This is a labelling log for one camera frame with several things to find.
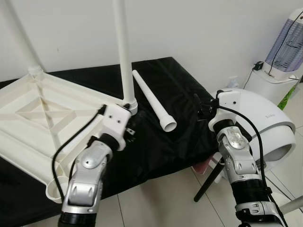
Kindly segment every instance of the white wall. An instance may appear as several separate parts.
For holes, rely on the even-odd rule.
[[[131,59],[173,56],[208,91],[263,61],[302,0],[126,0]],[[118,63],[111,0],[13,0],[46,71]],[[26,66],[0,21],[0,81]]]

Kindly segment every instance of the metal rod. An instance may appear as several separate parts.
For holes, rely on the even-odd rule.
[[[300,207],[303,207],[303,196],[300,196],[300,197],[290,201],[289,203],[284,204],[283,206],[280,207],[280,210],[283,214],[287,214],[296,209],[299,209]]]
[[[134,97],[132,64],[129,56],[125,1],[113,0],[113,7],[124,95],[123,103],[130,104],[130,109],[137,108],[138,104]]]

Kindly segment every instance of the black tripod leg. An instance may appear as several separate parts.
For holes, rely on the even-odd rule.
[[[207,180],[204,182],[204,184],[201,186],[200,190],[198,191],[198,193],[195,195],[194,197],[194,201],[198,202],[200,200],[200,198],[204,195],[204,193],[206,192],[206,190],[209,188],[209,186],[214,182],[214,180],[216,179],[216,177],[219,175],[219,173],[222,171],[222,169],[224,168],[224,165],[220,164],[220,163],[224,163],[224,159],[221,158],[221,160],[218,162],[218,164],[216,165],[216,167],[213,169],[213,171],[210,173],[209,177],[207,178]]]

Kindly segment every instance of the white dome device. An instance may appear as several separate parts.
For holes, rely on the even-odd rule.
[[[278,165],[291,154],[296,146],[294,137],[295,125],[283,111],[264,97],[247,90],[225,88],[222,89],[222,91],[229,91],[230,95],[221,97],[220,105],[243,114],[253,122],[259,131],[264,150],[265,171]],[[218,122],[220,112],[222,116],[228,114],[226,110],[217,110],[216,116],[208,125],[212,131],[214,130],[214,124]],[[254,160],[256,160],[259,166],[260,153],[255,131],[251,125],[240,116],[237,115],[235,121],[251,136],[250,147]]]

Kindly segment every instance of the green object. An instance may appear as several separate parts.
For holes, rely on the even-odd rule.
[[[295,90],[295,87],[296,85],[294,85],[292,87],[292,89],[290,89],[290,91],[286,94],[286,96],[282,99],[282,101],[278,104],[278,107],[281,109],[281,110],[284,110],[287,102],[288,102],[288,99],[289,97],[292,95],[292,92]]]

